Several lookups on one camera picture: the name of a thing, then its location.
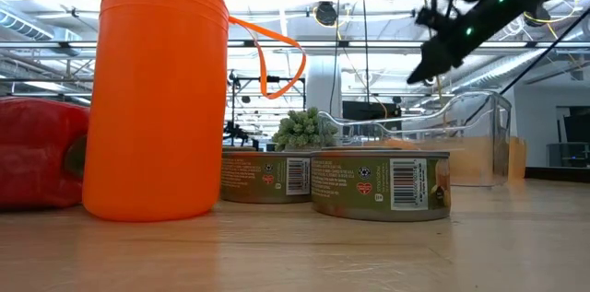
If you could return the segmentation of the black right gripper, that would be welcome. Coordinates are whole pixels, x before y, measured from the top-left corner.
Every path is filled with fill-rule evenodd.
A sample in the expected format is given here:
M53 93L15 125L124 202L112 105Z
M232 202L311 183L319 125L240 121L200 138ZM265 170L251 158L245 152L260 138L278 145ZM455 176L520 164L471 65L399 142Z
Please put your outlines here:
M523 0L481 0L453 21L441 41L427 41L420 47L421 61L407 83L416 84L460 66L467 55L523 11Z

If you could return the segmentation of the orange plastic water bottle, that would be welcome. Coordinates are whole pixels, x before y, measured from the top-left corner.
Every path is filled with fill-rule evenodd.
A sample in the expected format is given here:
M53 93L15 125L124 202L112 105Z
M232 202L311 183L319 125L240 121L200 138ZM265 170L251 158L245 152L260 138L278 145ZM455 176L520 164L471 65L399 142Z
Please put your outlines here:
M219 197L224 0L101 0L82 203L111 221L209 212Z

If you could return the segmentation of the green-labelled tin can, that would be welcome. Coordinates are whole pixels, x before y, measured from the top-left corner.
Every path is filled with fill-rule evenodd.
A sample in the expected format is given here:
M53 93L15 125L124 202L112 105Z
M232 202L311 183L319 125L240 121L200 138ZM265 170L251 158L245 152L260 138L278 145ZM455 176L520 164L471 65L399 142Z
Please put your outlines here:
M313 209L370 221L445 218L451 211L449 158L445 151L385 147L332 147L313 152Z
M224 150L220 197L247 204L311 201L309 152Z

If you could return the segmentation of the red bell pepper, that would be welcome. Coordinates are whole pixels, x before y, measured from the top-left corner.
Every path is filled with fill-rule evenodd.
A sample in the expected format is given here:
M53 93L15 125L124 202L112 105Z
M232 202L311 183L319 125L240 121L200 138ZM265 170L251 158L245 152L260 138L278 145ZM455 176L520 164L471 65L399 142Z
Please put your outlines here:
M88 107L0 98L0 211L79 204L88 129Z

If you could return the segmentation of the clear plastic bin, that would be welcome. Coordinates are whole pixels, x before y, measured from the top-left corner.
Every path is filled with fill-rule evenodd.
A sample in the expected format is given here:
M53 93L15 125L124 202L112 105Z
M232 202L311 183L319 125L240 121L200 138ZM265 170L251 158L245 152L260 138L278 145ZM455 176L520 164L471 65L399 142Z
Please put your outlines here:
M510 137L511 103L493 91L473 91L455 96L437 111L421 116L377 119L372 121L348 121L321 111L319 116L337 128L336 147L367 147L386 149L391 147L364 146L368 141L399 138L421 141L447 137L489 136L493 140ZM384 129L382 137L354 135L352 127L401 122L402 129Z

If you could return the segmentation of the black computer monitor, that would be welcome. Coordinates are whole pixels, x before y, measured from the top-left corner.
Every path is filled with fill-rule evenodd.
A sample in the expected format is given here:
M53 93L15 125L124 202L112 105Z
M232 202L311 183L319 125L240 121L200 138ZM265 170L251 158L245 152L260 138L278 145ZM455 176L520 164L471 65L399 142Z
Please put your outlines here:
M342 117L348 121L372 121L377 119L394 119L402 116L402 110L396 103L368 103L360 101L343 101ZM354 135L368 137L384 136L384 129L388 131L399 131L402 129L401 122L381 123L382 127L376 125L353 126Z
M569 143L590 143L590 114L565 117L564 126Z

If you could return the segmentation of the orange plastic fruit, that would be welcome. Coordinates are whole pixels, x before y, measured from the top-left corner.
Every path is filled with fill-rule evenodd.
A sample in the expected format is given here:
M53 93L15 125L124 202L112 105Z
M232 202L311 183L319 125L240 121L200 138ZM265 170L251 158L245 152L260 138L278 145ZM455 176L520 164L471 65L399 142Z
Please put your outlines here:
M400 150L419 150L419 147L412 141L399 138L388 138L383 140L368 141L364 146L391 147Z

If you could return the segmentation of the black round ceiling fixture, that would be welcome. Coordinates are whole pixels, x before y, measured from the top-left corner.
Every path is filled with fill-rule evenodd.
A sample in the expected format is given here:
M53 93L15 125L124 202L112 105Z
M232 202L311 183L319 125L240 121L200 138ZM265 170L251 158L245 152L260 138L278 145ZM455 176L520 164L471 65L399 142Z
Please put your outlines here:
M315 20L327 27L332 27L337 21L337 12L333 4L329 1L322 1L314 10Z
M525 24L530 27L542 27L551 20L551 15L542 5L537 6L533 12L525 11L523 17Z

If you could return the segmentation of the green artificial succulent plant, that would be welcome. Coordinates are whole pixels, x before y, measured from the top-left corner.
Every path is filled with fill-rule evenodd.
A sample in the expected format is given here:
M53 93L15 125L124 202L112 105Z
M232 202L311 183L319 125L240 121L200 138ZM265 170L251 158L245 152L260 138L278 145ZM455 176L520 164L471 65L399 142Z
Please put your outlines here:
M336 144L337 128L319 116L317 108L289 111L280 120L272 142L276 151L312 150Z

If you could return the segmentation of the silver ventilation duct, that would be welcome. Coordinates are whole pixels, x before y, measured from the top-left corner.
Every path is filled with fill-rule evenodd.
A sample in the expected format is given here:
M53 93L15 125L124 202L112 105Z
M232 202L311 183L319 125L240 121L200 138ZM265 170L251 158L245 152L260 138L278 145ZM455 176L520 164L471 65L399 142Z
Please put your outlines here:
M531 65L545 49L535 49L518 55L502 57L500 60L488 64L458 84L459 88L482 86L484 83L496 81Z
M53 32L42 29L17 15L0 9L0 26L11 29L34 41L50 41L53 39Z

